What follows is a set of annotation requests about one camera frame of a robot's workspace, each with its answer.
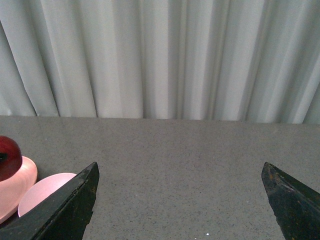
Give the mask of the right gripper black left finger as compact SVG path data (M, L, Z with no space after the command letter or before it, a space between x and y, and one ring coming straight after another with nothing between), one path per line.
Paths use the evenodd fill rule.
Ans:
M25 215L0 230L2 240L81 240L93 215L100 178L88 165Z

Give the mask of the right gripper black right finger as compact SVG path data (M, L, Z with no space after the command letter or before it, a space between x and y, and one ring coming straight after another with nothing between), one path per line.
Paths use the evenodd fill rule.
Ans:
M320 194L265 162L261 172L268 202L286 240L320 238Z

